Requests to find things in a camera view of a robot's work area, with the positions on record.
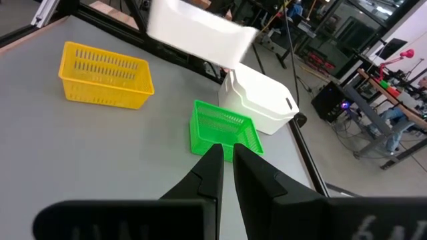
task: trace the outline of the table surface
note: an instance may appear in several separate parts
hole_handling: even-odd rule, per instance
[[[379,92],[381,92],[381,94],[386,96],[389,102],[391,102],[391,104],[396,105],[399,103],[399,101],[395,97],[393,97],[387,90],[382,88],[380,84],[378,84],[377,82],[375,82],[375,80],[369,77],[369,75],[363,69],[358,69],[358,73],[365,79],[368,79],[369,83],[374,86],[375,89],[377,89]],[[417,124],[417,126],[427,129],[427,122],[425,122],[425,120],[408,110],[408,108],[406,108],[402,104],[399,104],[398,107],[408,117],[409,120]]]
[[[149,62],[155,95],[140,110],[67,101],[58,69],[74,41]],[[67,199],[158,199],[200,156],[189,148],[195,99],[220,86],[74,17],[0,56],[0,233],[32,239],[44,207]],[[260,133],[264,159],[310,186],[289,127]],[[225,164],[221,239],[246,239],[233,168]]]

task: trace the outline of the green basket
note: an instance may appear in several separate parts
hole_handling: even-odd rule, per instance
[[[222,144],[224,159],[229,162],[233,161],[235,143],[264,154],[252,119],[203,101],[194,101],[189,134],[194,154],[204,155],[214,143]]]

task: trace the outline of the yellow basket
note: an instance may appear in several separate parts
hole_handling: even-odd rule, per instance
[[[71,101],[139,109],[154,94],[148,62],[66,42],[59,77]]]

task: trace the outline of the white plastic bin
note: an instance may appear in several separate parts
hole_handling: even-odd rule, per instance
[[[251,117],[258,131],[274,134],[300,110],[283,84],[239,64],[224,79],[220,107]]]
[[[181,0],[152,1],[147,34],[162,43],[235,69],[258,32]]]

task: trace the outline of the purple light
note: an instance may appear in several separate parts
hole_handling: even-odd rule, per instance
[[[347,110],[350,107],[350,103],[345,101],[343,103],[341,103],[341,109],[343,110]]]

